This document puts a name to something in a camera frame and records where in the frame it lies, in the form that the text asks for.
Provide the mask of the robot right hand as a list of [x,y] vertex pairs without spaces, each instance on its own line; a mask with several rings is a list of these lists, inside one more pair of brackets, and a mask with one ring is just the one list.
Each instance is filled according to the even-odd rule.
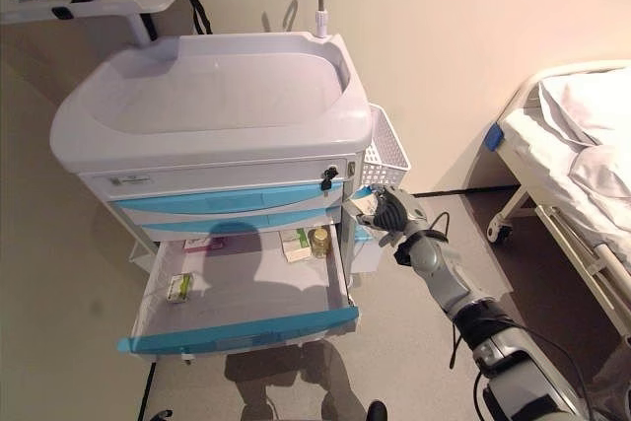
[[357,222],[385,234],[379,246],[396,246],[398,242],[429,228],[425,211],[417,199],[402,188],[392,185],[375,185],[371,191],[377,200],[373,214],[359,213]]

